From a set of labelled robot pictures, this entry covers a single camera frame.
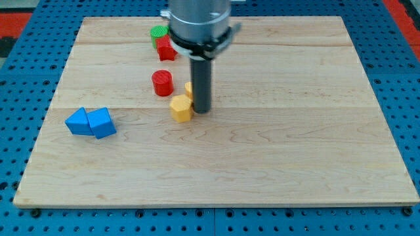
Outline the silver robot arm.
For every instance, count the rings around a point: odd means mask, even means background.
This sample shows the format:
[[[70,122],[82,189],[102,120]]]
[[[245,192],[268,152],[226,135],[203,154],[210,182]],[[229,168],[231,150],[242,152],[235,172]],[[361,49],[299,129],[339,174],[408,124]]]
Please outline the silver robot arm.
[[[172,41],[204,44],[236,34],[240,23],[230,25],[230,0],[169,0],[160,16],[168,21]]]

